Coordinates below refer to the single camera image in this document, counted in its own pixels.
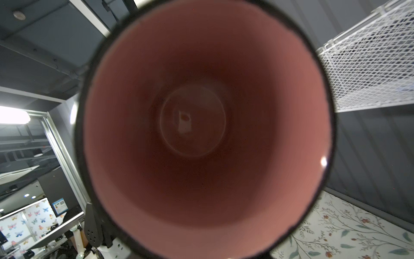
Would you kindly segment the pink ceramic mug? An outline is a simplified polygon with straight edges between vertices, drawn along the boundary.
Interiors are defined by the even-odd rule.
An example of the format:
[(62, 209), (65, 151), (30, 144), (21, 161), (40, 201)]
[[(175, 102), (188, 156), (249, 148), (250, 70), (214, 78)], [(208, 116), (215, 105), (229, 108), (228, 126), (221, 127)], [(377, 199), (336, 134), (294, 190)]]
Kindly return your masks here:
[(74, 130), (98, 216), (145, 259), (261, 259), (304, 221), (336, 146), (331, 86), (266, 1), (152, 1), (91, 60)]

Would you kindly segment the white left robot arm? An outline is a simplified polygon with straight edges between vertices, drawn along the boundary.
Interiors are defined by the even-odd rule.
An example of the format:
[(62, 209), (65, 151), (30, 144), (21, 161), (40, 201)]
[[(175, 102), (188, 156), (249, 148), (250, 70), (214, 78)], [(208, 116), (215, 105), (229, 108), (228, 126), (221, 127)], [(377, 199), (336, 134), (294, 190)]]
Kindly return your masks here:
[(112, 235), (98, 218), (91, 204), (87, 204), (84, 221), (77, 225), (77, 230), (72, 228), (65, 236), (73, 245), (69, 259), (134, 258), (132, 251)]

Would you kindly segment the black computer monitor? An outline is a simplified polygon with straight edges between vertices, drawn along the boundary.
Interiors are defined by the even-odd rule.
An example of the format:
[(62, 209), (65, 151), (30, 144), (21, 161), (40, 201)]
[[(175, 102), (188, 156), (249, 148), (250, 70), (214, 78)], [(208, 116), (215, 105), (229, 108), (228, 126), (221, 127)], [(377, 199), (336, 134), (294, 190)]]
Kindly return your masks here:
[(38, 178), (55, 216), (61, 216), (73, 208), (80, 208), (69, 181), (61, 167)]

